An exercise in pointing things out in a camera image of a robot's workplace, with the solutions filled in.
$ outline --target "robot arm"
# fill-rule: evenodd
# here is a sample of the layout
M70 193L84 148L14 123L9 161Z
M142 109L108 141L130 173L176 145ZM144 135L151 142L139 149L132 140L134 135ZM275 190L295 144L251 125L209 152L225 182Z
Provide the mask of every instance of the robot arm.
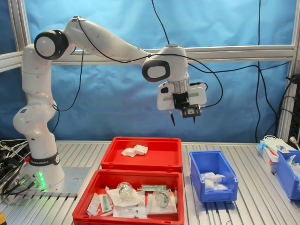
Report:
M28 175L37 180L31 189L51 188L61 184L64 178L55 138L47 127L56 112L51 92L51 64L52 60L72 53L75 47L122 63L125 63L123 60L139 59L137 62L142 65L142 75L147 81L166 79L158 86L157 106L159 110L169 112L173 123L170 109L178 109L184 118L195 117L200 115L199 105L206 103L205 87L189 84L187 59L168 55L186 56L179 45L167 45L158 54L151 55L79 16L73 17L63 31L42 32L34 44L23 51L22 88L28 104L13 120L14 127L26 136L30 146L30 161L20 170L20 177Z
M189 85L188 61L180 45L167 45L158 55L151 56L105 28L74 16L63 31L51 30L40 33L35 39L35 50L47 60L56 60L80 47L100 57L118 57L120 60L138 60L142 75L149 82L167 79L159 85L157 107L159 110L178 109L184 118L200 115L201 104L206 103L205 87Z

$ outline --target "red plastic bin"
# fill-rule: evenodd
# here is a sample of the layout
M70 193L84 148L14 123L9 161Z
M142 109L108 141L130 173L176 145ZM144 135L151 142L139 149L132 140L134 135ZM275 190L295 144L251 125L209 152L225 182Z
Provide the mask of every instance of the red plastic bin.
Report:
M105 186L113 189L123 181L130 183L134 189L142 184L166 184L167 188L171 188L172 191L177 188L177 213L148 215L149 219L119 218L112 215L101 217L101 211L97 216L89 216L86 213L94 193L105 194ZM182 175L179 172L97 170L73 212L73 221L74 225L184 225Z
M125 148L148 147L146 155L123 156ZM102 169L181 172L181 140L157 137L115 137L101 161Z

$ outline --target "perforated metal table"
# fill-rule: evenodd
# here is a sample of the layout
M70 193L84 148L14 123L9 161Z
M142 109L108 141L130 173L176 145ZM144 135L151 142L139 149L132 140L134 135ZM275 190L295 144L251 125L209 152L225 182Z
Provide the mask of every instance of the perforated metal table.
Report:
M110 142L58 141L63 166L88 166L90 173L79 196L17 195L0 200L8 225L71 225L72 212ZM290 201L276 176L257 152L255 144L182 143L185 223L187 225L296 225L300 224L300 201ZM239 179L237 201L198 201L190 179L189 151L221 150Z

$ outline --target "blue backdrop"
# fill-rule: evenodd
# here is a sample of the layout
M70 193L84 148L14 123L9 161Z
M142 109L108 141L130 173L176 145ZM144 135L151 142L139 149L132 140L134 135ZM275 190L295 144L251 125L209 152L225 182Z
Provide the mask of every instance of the blue backdrop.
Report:
M257 44L258 0L154 2L171 44L184 47ZM26 0L25 3L32 41L44 30L64 29L72 16L81 15L141 48L162 48L167 44L151 0L87 0L84 3ZM291 44L295 5L296 0L262 1L262 45ZM8 24L7 16L3 21ZM261 68L280 63L283 62L262 62ZM257 63L206 63L214 71L251 64ZM269 102L275 109L284 91L287 68L284 65L263 71ZM21 137L12 126L13 116L26 105L19 71L0 74L0 96L5 96L0 98L0 138ZM60 109L72 104L79 73L80 66L52 67L52 93ZM192 67L189 73L191 82L208 84L207 104L215 103L221 94L215 77ZM251 67L218 76L224 88L222 101L203 110L196 118L196 124L176 112L174 127L167 113L157 109L158 83L147 82L140 66L84 65L77 101L72 109L60 114L54 134L58 140L111 140L123 135L179 137L183 141L254 142L258 120L255 104L257 69ZM265 101L262 81L260 84L259 138L275 121L275 115ZM56 121L57 114L48 123L50 130Z

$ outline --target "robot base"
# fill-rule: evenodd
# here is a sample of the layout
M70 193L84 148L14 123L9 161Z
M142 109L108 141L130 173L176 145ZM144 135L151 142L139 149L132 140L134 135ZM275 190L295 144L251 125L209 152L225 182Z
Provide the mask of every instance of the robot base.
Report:
M64 179L56 185L46 187L43 190L24 191L20 195L52 195L76 197L77 193L83 188L82 184L90 171L90 167L62 167L65 174Z

